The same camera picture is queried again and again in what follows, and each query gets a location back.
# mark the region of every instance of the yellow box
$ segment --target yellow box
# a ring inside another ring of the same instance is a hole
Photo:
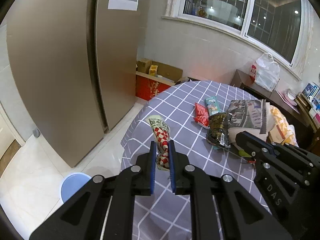
[[[150,76],[157,76],[157,72],[158,72],[158,66],[157,65],[151,65],[150,69],[149,69],[149,75]]]

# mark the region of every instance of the red and white checkered packaging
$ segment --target red and white checkered packaging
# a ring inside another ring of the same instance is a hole
[[[157,156],[157,166],[161,170],[169,169],[169,148],[170,127],[159,115],[151,115],[146,118],[150,124],[156,138],[159,154]]]

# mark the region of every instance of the window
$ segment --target window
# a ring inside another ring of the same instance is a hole
[[[291,63],[300,22],[301,0],[255,0],[248,35]]]
[[[207,25],[270,52],[296,77],[311,45],[308,0],[168,0],[166,16]]]
[[[184,13],[241,30],[248,0],[186,0]]]

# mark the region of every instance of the red snack bag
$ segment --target red snack bag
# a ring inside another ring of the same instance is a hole
[[[193,119],[203,128],[209,129],[209,113],[206,107],[196,103],[196,116]]]

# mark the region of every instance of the white tile floor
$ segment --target white tile floor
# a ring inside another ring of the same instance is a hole
[[[32,135],[18,150],[0,178],[0,203],[24,239],[29,239],[32,231],[62,205],[59,188],[68,174],[84,172],[111,177],[119,173],[124,151],[120,142],[142,107],[136,103],[73,169],[42,135]]]

